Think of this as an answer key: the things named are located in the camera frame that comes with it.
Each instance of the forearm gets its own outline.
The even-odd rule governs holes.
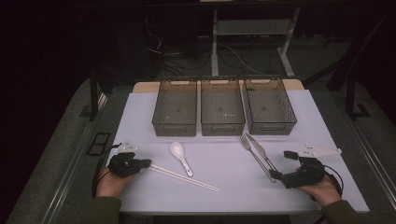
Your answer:
[[[329,224],[365,224],[369,223],[359,215],[347,201],[331,203],[322,209]]]
[[[87,215],[81,222],[118,224],[121,201],[113,197],[96,197],[93,199]]]

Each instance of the spoon handle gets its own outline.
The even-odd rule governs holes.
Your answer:
[[[187,176],[192,177],[194,174],[192,173],[192,170],[191,170],[190,166],[187,164],[186,160],[180,160],[180,161],[183,164],[184,169],[187,172]]]

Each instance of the white chopstick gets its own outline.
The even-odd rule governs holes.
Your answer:
[[[185,182],[200,186],[202,188],[212,189],[214,191],[219,191],[218,188],[215,188],[213,186],[207,185],[207,184],[202,183],[202,182],[200,182],[198,180],[194,180],[194,179],[188,178],[188,177],[186,177],[184,175],[180,175],[180,174],[177,174],[175,172],[163,169],[162,167],[154,165],[154,164],[151,164],[148,169],[151,170],[151,171],[163,174],[163,175],[168,175],[168,176],[171,176],[173,178],[176,178],[176,179],[179,179],[179,180],[182,180],[182,181],[185,181]]]

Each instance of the gray storage basket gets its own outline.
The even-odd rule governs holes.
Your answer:
[[[201,79],[203,136],[241,135],[245,115],[237,77]]]
[[[168,77],[163,79],[152,118],[157,136],[195,136],[196,120],[196,78]]]
[[[251,134],[290,134],[297,122],[280,77],[245,76],[244,104]]]

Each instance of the white spoon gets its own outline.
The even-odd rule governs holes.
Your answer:
[[[184,158],[184,148],[179,142],[173,142],[170,146],[171,153],[176,157],[178,160],[181,161],[181,163],[184,166],[184,169],[186,169],[187,175],[189,177],[193,176],[192,170],[190,166],[187,164],[186,159]]]

